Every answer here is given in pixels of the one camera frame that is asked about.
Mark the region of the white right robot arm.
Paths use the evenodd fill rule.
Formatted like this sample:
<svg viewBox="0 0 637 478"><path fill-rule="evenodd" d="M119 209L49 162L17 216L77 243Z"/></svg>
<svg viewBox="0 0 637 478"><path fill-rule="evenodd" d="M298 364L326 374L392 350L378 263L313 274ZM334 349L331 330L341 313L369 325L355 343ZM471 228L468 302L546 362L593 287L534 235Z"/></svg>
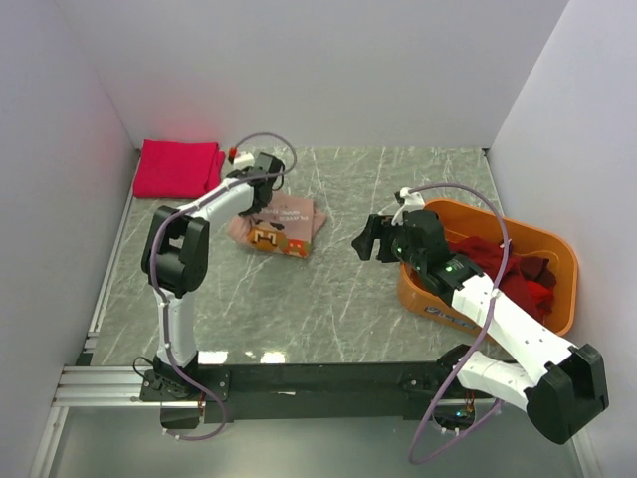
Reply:
<svg viewBox="0 0 637 478"><path fill-rule="evenodd" d="M556 444L607 408L600 352L551 332L469 257L453 251L435 212L412 210L399 219L371 214L351 245L362 261L375 256L409 266L427 291L472 320L513 358L506 363L473 346L456 347L439 360L437 398L458 397L467 389L487 393L525 411L535 429Z"/></svg>

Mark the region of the pink t shirt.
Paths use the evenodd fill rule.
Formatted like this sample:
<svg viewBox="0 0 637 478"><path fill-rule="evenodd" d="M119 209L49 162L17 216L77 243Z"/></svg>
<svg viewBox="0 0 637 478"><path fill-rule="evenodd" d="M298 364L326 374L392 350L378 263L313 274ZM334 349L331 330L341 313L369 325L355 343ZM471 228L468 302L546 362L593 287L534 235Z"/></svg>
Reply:
<svg viewBox="0 0 637 478"><path fill-rule="evenodd" d="M325 221L326 214L312 199L275 192L259 213L234 217L228 234L238 244L255 250L307 259Z"/></svg>

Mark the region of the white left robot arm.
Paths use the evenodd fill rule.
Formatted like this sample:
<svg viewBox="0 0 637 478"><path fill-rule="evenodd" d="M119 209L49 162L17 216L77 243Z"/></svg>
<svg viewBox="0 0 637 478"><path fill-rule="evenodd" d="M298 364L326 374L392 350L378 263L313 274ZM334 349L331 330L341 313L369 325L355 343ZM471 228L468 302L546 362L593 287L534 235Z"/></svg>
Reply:
<svg viewBox="0 0 637 478"><path fill-rule="evenodd" d="M285 172L281 160L260 153L204 195L176 208L161 206L155 211L141 259L159 321L153 373L147 379L151 387L178 400L202 389L194 339L194 293L207 275L210 232L235 216L251 215L268 206L275 183Z"/></svg>

